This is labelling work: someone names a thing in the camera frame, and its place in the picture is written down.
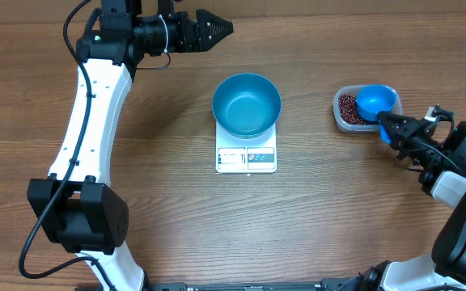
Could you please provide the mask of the blue plastic measuring scoop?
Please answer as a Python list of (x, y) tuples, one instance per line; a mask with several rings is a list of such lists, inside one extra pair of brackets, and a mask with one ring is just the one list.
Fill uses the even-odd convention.
[(392, 112), (395, 107), (398, 94), (389, 86), (368, 85), (363, 87), (357, 94), (355, 104), (358, 115), (370, 122), (377, 122), (381, 140), (391, 143), (391, 138), (386, 129), (381, 125), (378, 114), (380, 112)]

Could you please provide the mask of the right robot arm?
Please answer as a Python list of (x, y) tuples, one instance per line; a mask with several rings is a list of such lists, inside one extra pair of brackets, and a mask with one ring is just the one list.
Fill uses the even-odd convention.
[[(451, 208), (432, 251), (402, 262), (385, 261), (360, 276), (357, 290), (466, 290), (466, 121), (432, 108), (424, 118), (380, 112), (381, 138), (398, 159), (410, 158), (424, 193)], [(432, 138), (437, 124), (451, 123), (447, 138)]]

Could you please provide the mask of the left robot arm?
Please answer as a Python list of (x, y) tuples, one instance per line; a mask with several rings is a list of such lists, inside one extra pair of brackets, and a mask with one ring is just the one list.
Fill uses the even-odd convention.
[(44, 231), (74, 262), (94, 272), (102, 290), (147, 290), (146, 272), (126, 244), (129, 208), (110, 187), (118, 120), (144, 57), (211, 50), (234, 31), (231, 21), (199, 9), (194, 19), (161, 1), (146, 17), (139, 1), (107, 0), (68, 49), (78, 66), (74, 106), (60, 151), (27, 198)]

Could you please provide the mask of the teal metal bowl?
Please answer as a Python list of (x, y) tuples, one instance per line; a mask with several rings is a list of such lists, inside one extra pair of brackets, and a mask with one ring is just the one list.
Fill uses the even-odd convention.
[(216, 122), (238, 138), (254, 138), (267, 132), (282, 113), (282, 97), (266, 77), (235, 74), (214, 92), (212, 113)]

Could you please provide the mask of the white digital kitchen scale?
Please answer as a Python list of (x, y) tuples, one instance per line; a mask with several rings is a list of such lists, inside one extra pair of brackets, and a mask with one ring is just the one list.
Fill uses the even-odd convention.
[(231, 135), (216, 123), (215, 170), (220, 174), (272, 174), (277, 170), (274, 124), (254, 138)]

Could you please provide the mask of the red beans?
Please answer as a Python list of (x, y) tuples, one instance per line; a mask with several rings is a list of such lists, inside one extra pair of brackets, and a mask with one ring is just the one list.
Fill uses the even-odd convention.
[(343, 94), (338, 98), (338, 107), (341, 118), (347, 124), (368, 125), (370, 121), (364, 120), (357, 112), (356, 95)]

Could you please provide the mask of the clear plastic food container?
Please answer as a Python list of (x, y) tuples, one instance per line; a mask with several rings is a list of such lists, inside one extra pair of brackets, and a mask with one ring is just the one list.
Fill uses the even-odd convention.
[(364, 120), (357, 112), (356, 98), (366, 85), (342, 87), (333, 97), (333, 115), (337, 127), (344, 133), (377, 133), (377, 122)]

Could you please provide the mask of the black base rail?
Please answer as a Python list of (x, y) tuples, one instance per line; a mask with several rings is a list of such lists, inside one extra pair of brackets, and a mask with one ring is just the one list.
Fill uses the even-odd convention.
[(280, 282), (280, 283), (238, 283), (187, 285), (185, 283), (150, 284), (146, 290), (151, 291), (330, 291), (356, 290), (361, 276), (353, 278), (329, 278), (312, 282)]

